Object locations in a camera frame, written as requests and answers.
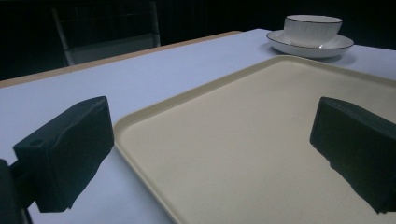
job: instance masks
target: tray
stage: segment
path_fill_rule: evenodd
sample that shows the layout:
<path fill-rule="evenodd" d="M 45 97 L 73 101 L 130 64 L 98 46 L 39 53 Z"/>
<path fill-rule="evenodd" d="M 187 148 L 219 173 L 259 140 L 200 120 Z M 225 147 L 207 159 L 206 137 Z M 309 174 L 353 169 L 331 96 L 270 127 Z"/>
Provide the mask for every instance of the tray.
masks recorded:
<path fill-rule="evenodd" d="M 396 81 L 278 56 L 120 119 L 115 144 L 176 223 L 395 223 L 310 145 L 321 96 L 396 122 Z"/>

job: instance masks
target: tray rim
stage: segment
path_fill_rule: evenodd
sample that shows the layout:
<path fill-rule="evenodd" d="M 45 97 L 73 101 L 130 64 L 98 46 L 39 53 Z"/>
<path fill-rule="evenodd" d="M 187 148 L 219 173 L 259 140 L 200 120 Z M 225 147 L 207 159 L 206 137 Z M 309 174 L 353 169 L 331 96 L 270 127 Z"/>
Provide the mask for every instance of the tray rim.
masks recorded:
<path fill-rule="evenodd" d="M 164 211 L 168 214 L 168 216 L 174 222 L 182 223 L 182 221 L 178 218 L 177 214 L 175 214 L 174 210 L 171 207 L 169 207 L 169 205 L 166 203 L 166 201 L 162 198 L 161 194 L 158 193 L 155 190 L 155 188 L 150 185 L 149 180 L 147 180 L 147 178 L 145 177 L 145 174 L 143 174 L 141 168 L 138 166 L 138 164 L 134 160 L 134 158 L 129 157 L 127 155 L 126 151 L 124 151 L 122 149 L 122 147 L 120 146 L 120 144 L 118 143 L 118 141 L 117 141 L 118 133 L 122 133 L 122 130 L 124 130 L 124 128 L 125 128 L 125 125 L 123 125 L 123 124 L 128 123 L 128 127 L 129 127 L 129 126 L 134 125 L 140 121 L 143 121 L 145 119 L 149 119 L 149 118 L 154 117 L 158 114 L 161 114 L 162 112 L 164 112 L 170 108 L 174 108 L 178 105 L 182 105 L 183 103 L 186 103 L 189 100 L 192 100 L 192 99 L 199 97 L 203 94 L 209 93 L 217 88 L 226 86 L 227 84 L 230 84 L 238 79 L 247 77 L 252 73 L 260 71 L 261 69 L 264 69 L 264 68 L 274 65 L 276 63 L 282 63 L 282 62 L 301 63 L 301 64 L 308 65 L 311 67 L 331 70 L 338 74 L 342 74 L 342 75 L 346 75 L 346 76 L 350 76 L 350 77 L 359 77 L 359 78 L 371 80 L 373 82 L 381 83 L 383 85 L 391 85 L 391 86 L 396 87 L 396 80 L 393 80 L 390 78 L 377 77 L 377 76 L 374 76 L 374 75 L 371 75 L 368 73 L 363 73 L 363 72 L 355 71 L 355 70 L 344 68 L 344 67 L 339 67 L 339 66 L 335 66 L 335 65 L 331 65 L 331 64 L 327 64 L 327 63 L 322 63 L 322 62 L 314 61 L 311 59 L 302 58 L 299 56 L 279 55 L 279 56 L 275 56 L 272 59 L 265 60 L 265 61 L 262 61 L 259 63 L 255 63 L 249 67 L 232 72 L 231 74 L 227 74 L 223 77 L 219 77 L 214 80 L 210 80 L 210 81 L 208 81 L 202 85 L 199 85 L 195 88 L 183 91 L 180 94 L 171 96 L 171 97 L 161 100 L 157 103 L 145 106 L 145 107 L 138 109 L 136 111 L 133 111 L 125 116 L 122 116 L 113 125 L 114 136 L 115 136 L 115 148 L 121 154 L 122 158 L 130 165 L 133 172 L 142 181 L 142 183 L 148 189 L 148 191 L 151 193 L 151 195 L 155 198 L 155 200 L 160 204 L 160 206 L 164 209 Z"/>

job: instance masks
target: black foam pad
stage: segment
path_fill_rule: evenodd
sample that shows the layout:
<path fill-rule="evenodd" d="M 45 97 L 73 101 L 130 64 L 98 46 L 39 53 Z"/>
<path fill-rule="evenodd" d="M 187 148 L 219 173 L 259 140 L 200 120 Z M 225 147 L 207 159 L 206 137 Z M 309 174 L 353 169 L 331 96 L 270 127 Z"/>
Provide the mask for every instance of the black foam pad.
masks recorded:
<path fill-rule="evenodd" d="M 311 144 L 377 213 L 396 210 L 396 125 L 351 103 L 322 97 Z"/>
<path fill-rule="evenodd" d="M 0 223 L 29 223 L 24 213 L 7 162 L 0 160 Z"/>
<path fill-rule="evenodd" d="M 30 173 L 40 212 L 71 208 L 114 145 L 107 98 L 73 105 L 15 147 L 18 163 Z"/>

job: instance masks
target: plate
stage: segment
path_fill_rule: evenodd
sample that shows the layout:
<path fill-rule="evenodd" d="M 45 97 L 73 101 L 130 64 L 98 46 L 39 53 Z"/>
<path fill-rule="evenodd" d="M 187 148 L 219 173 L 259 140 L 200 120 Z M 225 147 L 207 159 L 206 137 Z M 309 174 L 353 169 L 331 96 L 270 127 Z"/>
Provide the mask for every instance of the plate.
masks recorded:
<path fill-rule="evenodd" d="M 319 48 L 292 45 L 285 37 L 283 30 L 273 31 L 267 34 L 269 43 L 274 49 L 287 54 L 305 58 L 331 58 L 345 53 L 354 45 L 353 40 L 337 35 L 332 41 L 321 45 Z"/>

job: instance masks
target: dark background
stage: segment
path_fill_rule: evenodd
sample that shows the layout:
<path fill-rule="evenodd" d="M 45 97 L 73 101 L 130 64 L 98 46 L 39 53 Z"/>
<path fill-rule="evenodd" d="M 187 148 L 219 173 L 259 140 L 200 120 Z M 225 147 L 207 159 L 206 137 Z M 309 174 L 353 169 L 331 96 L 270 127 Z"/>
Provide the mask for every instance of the dark background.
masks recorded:
<path fill-rule="evenodd" d="M 1 0 L 0 80 L 66 66 L 50 9 L 73 20 L 146 11 L 145 0 Z M 320 0 L 157 0 L 162 45 L 229 31 L 283 29 L 292 14 L 338 17 L 339 32 L 357 45 L 396 50 L 396 25 L 390 2 Z M 149 14 L 82 20 L 64 27 L 70 47 L 140 35 L 150 30 Z"/>

